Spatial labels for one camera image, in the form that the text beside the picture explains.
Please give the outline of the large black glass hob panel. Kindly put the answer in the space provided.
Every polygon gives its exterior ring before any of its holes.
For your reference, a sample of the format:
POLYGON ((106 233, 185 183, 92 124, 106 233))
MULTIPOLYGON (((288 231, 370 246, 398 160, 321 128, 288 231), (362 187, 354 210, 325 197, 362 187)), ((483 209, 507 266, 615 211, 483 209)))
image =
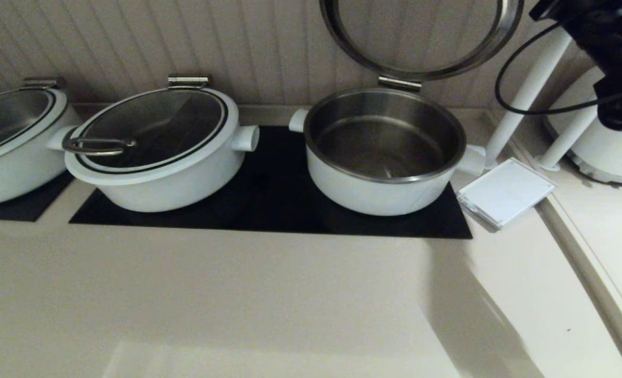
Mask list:
POLYGON ((301 134, 285 131, 280 126, 262 127, 256 151, 247 153, 234 178, 198 203, 167 212, 134 212, 112 203, 101 191, 94 191, 70 222, 286 234, 472 239, 450 185, 431 205, 397 217, 361 214, 334 203, 311 180, 301 134))

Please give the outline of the glass pot lid white rim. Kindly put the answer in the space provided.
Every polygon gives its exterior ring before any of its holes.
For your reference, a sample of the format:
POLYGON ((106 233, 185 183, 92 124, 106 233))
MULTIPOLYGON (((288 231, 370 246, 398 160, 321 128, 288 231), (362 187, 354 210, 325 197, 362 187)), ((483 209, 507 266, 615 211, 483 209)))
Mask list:
POLYGON ((0 158, 49 131, 68 111, 59 89, 23 87, 0 93, 0 158))
POLYGON ((236 103, 185 86, 142 93, 100 111, 62 141, 68 169, 83 181, 128 185, 183 170, 231 144, 236 103))
POLYGON ((512 38, 521 20, 525 0, 495 0, 497 9, 489 32, 473 50, 459 59, 431 71, 404 71, 382 65, 360 50, 352 40, 340 15, 340 0, 319 0, 321 15, 335 43, 359 65, 382 77, 407 82, 426 82, 452 78, 472 71, 499 53, 512 38))

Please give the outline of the small black glass hob panel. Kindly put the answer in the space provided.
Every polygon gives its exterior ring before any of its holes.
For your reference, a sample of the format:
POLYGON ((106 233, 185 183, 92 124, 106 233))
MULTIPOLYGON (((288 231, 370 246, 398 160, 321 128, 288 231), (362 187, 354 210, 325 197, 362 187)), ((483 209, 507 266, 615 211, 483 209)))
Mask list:
POLYGON ((73 180, 73 175, 64 172, 34 191, 0 203, 0 220, 37 221, 73 180))

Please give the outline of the white pot steel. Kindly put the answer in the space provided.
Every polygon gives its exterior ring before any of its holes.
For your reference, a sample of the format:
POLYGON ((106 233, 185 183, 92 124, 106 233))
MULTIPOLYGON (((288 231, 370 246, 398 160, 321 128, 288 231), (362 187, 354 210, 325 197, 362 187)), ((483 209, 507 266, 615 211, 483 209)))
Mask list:
POLYGON ((198 203, 229 183, 239 172, 246 153, 256 150, 259 139, 258 126, 241 126, 239 122, 229 146, 221 146, 204 160, 173 174, 128 185, 97 186, 68 171, 76 179, 97 187, 112 203, 124 209, 144 213, 171 211, 198 203))
POLYGON ((63 173, 66 163, 62 142, 81 124, 69 103, 67 112, 49 131, 0 157, 0 203, 34 191, 63 173))
POLYGON ((418 94, 349 89, 299 109, 313 184, 352 211, 380 217, 416 212, 444 191, 456 171, 479 176, 486 150, 469 144, 460 121, 418 94))

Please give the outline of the white toaster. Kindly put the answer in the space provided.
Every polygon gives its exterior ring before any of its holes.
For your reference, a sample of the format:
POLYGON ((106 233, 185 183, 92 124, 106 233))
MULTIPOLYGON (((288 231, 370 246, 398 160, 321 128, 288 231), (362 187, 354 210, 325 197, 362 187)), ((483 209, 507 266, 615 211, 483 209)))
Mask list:
MULTIPOLYGON (((594 94, 594 83, 603 76, 599 68, 592 67, 565 89, 552 107, 571 106, 590 100, 591 94, 594 94)), ((573 112, 547 115, 543 122, 549 134, 556 138, 565 132, 575 117, 573 112)), ((605 127, 597 115, 566 155, 579 167, 582 174, 599 182, 622 184, 622 131, 605 127)))

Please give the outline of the small acrylic sign card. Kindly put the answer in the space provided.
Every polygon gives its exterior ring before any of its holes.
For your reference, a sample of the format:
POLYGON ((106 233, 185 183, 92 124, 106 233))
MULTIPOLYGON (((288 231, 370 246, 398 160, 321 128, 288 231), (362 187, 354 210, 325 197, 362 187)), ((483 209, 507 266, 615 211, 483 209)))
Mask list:
POLYGON ((459 203, 500 230, 554 192, 548 177, 510 158, 458 191, 459 203))

